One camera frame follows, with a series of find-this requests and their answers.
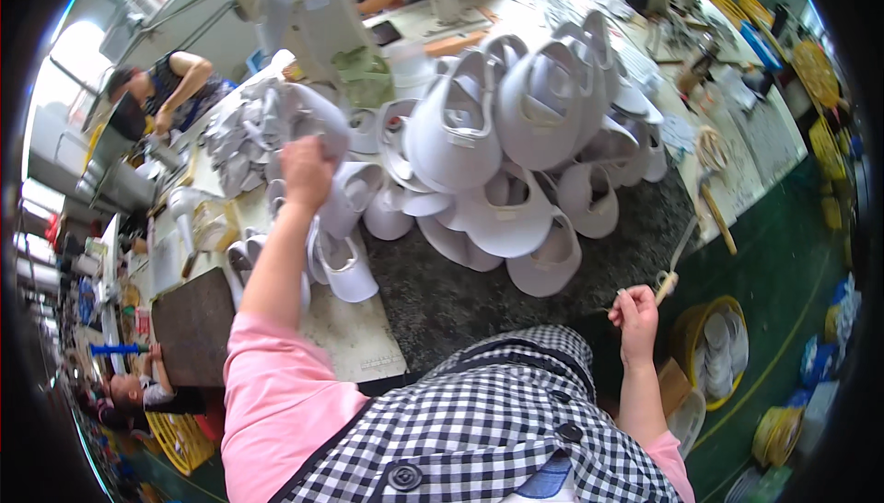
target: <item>work table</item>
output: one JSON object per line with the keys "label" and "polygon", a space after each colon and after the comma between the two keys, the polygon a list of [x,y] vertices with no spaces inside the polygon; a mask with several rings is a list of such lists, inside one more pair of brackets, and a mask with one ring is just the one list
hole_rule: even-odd
{"label": "work table", "polygon": [[[487,8],[499,18],[492,32],[519,34],[529,48],[539,46],[548,37],[542,15],[538,15],[540,12],[532,10],[523,1],[466,1]],[[428,2],[420,2],[372,18],[366,24],[389,19],[402,32],[403,44],[423,41],[428,13]],[[467,25],[464,31],[475,28]],[[612,24],[613,33],[622,33],[644,51],[644,44],[633,41],[640,30],[640,26]],[[284,60],[285,56],[281,61],[275,59],[274,64],[247,83],[278,74],[287,64],[282,63]],[[667,78],[672,73],[664,67],[661,75]],[[197,135],[222,106],[233,101],[237,93],[219,102],[215,110],[196,121],[177,144],[191,144],[196,149],[193,143]],[[768,105],[774,114],[780,118],[785,114],[788,119],[784,120],[785,123],[791,122],[776,88],[772,88],[772,94],[773,97],[768,99],[772,103]],[[679,115],[692,125],[712,123],[711,119],[688,111],[670,82],[663,84],[653,101],[664,114]],[[716,124],[716,127],[727,143],[736,149],[738,158],[735,162],[739,165],[727,176],[715,179],[712,187],[725,220],[733,223],[806,155],[806,149],[800,137],[798,143],[794,143],[797,129],[791,122],[791,127],[786,127],[785,139],[786,146],[792,148],[789,159],[778,171],[768,175],[767,182],[763,182],[757,170],[754,176],[750,174],[755,165],[746,157],[749,150],[736,126]],[[510,282],[503,265],[488,273],[478,273],[448,261],[431,248],[416,227],[404,238],[386,242],[372,238],[360,226],[361,240],[364,240],[380,293],[362,303],[348,304],[334,298],[327,287],[313,285],[310,313],[302,320],[302,333],[328,351],[340,379],[360,382],[400,375],[408,370],[426,370],[454,350],[497,332],[547,322],[579,322],[593,312],[609,307],[617,289],[653,284],[660,270],[669,269],[670,258],[695,209],[701,209],[701,228],[699,235],[695,234],[692,246],[707,243],[718,235],[704,204],[696,202],[696,174],[696,158],[689,155],[678,166],[670,164],[669,174],[657,184],[643,181],[636,187],[619,189],[617,229],[602,240],[578,237],[583,253],[580,270],[565,290],[550,298],[538,299],[520,292]],[[197,149],[194,161],[193,186],[222,195],[217,174],[201,148]],[[261,185],[234,200],[240,228],[254,226],[265,231],[270,228],[264,187]],[[155,256],[164,252],[170,271],[180,270],[184,259],[168,212],[155,217],[149,238],[151,263],[133,276],[142,301],[151,299],[157,292],[151,272],[160,267],[155,263]],[[223,254],[201,255],[192,276],[199,276],[214,267],[226,267]]]}

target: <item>factory floor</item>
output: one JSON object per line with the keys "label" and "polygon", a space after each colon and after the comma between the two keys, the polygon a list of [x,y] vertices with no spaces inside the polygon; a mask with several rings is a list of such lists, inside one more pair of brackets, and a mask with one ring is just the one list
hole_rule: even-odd
{"label": "factory floor", "polygon": [[[816,166],[807,159],[733,227],[738,254],[729,255],[718,238],[682,260],[678,288],[660,307],[659,358],[669,352],[669,329],[691,305],[729,294],[740,302],[749,327],[750,359],[743,381],[721,409],[706,415],[686,460],[697,502],[722,501],[736,477],[752,466],[750,445],[757,423],[796,388],[804,343],[822,333],[829,300],[846,275],[843,238],[824,226],[819,186]],[[605,321],[591,317],[573,326],[594,348],[599,392],[615,395],[622,367],[619,348],[604,343],[609,336]],[[370,391],[392,386],[373,383]],[[162,454],[141,451],[130,459],[165,497],[187,503],[227,500],[217,454],[189,478]]]}

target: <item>smartphone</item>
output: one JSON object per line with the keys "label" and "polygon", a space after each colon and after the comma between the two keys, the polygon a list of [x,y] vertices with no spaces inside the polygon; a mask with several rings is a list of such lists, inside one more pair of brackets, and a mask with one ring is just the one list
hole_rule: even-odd
{"label": "smartphone", "polygon": [[371,33],[374,35],[375,44],[380,47],[399,41],[402,38],[402,34],[396,31],[396,27],[393,27],[389,21],[378,23],[371,28]]}

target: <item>hand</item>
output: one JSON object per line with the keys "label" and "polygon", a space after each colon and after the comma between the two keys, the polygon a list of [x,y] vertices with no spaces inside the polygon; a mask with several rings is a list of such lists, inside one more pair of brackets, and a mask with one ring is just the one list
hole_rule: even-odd
{"label": "hand", "polygon": [[167,106],[160,106],[160,110],[154,116],[154,133],[162,136],[169,132],[171,127],[171,110]]}
{"label": "hand", "polygon": [[163,362],[163,349],[160,347],[160,344],[150,345],[146,361],[154,363]]}
{"label": "hand", "polygon": [[608,319],[621,329],[620,358],[625,368],[653,365],[657,304],[647,285],[620,290]]}
{"label": "hand", "polygon": [[286,205],[302,207],[313,216],[326,201],[334,174],[332,162],[323,157],[323,142],[308,136],[286,144],[281,165]]}

